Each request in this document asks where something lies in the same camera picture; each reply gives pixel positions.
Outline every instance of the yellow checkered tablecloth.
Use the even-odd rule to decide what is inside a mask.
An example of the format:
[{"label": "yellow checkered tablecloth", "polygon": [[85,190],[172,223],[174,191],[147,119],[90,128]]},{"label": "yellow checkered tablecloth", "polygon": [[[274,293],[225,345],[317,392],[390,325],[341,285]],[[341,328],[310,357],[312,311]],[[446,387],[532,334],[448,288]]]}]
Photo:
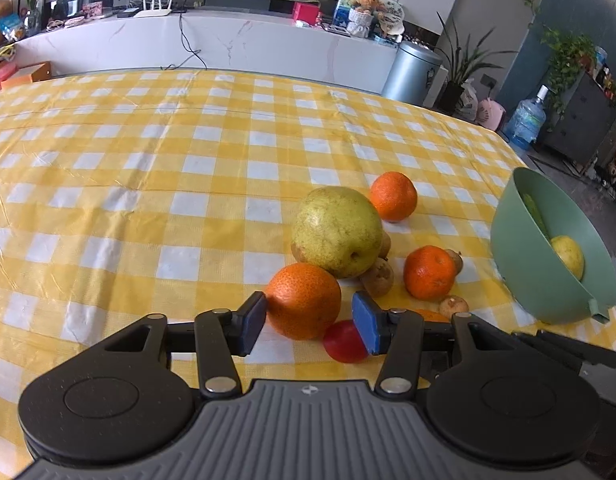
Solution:
[{"label": "yellow checkered tablecloth", "polygon": [[[360,92],[271,76],[129,72],[76,76],[0,94],[0,480],[30,461],[17,401],[33,378],[149,312],[192,320],[238,307],[290,256],[297,204],[315,186],[367,192],[408,175],[419,206],[386,224],[397,278],[425,244],[464,255],[453,293],[501,329],[542,325],[494,268],[489,224],[516,155],[492,132]],[[341,318],[355,280],[342,281]],[[616,350],[612,322],[559,332]],[[173,370],[197,383],[188,355]],[[265,327],[253,377],[376,377],[382,359],[332,361],[318,341]]]}]

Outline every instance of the green bowl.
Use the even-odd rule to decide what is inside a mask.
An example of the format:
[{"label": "green bowl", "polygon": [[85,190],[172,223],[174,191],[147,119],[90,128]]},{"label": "green bowl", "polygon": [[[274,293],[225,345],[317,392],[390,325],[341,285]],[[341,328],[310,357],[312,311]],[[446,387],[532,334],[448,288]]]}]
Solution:
[{"label": "green bowl", "polygon": [[[553,251],[521,195],[536,203],[550,237],[568,235],[585,258],[579,282]],[[609,322],[616,305],[616,276],[601,237],[574,201],[537,171],[516,168],[494,214],[492,256],[515,299],[537,319],[552,324],[593,317]]]}]

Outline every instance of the tangerine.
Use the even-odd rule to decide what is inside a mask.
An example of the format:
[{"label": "tangerine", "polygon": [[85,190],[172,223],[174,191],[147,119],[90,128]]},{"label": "tangerine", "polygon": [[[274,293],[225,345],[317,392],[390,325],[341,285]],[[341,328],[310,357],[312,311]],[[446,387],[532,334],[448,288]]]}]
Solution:
[{"label": "tangerine", "polygon": [[264,294],[270,325],[294,340],[323,336],[341,309],[339,283],[332,274],[312,264],[297,263],[279,270]]},{"label": "tangerine", "polygon": [[382,220],[401,222],[417,208],[417,190],[403,173],[389,171],[370,187],[370,202]]},{"label": "tangerine", "polygon": [[432,245],[408,254],[403,268],[407,291],[423,301],[440,300],[453,288],[457,268],[451,256]]},{"label": "tangerine", "polygon": [[450,322],[450,320],[447,317],[433,310],[426,310],[425,308],[416,308],[414,309],[414,311],[417,314],[421,314],[424,321],[434,321],[436,323],[449,323]]}]

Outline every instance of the red box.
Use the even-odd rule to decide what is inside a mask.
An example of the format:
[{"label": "red box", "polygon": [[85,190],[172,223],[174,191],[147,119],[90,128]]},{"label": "red box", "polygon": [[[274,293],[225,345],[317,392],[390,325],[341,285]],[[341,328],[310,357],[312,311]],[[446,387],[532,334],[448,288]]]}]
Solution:
[{"label": "red box", "polygon": [[293,20],[301,20],[302,22],[310,23],[310,25],[316,25],[318,15],[319,6],[301,2],[294,3]]}]

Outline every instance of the red fruit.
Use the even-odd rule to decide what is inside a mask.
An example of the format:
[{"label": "red fruit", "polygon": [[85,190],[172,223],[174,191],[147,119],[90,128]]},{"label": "red fruit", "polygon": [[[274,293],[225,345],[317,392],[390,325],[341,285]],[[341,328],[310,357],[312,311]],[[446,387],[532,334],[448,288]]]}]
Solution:
[{"label": "red fruit", "polygon": [[340,363],[360,363],[368,357],[363,340],[351,319],[338,321],[326,330],[323,348]]}]

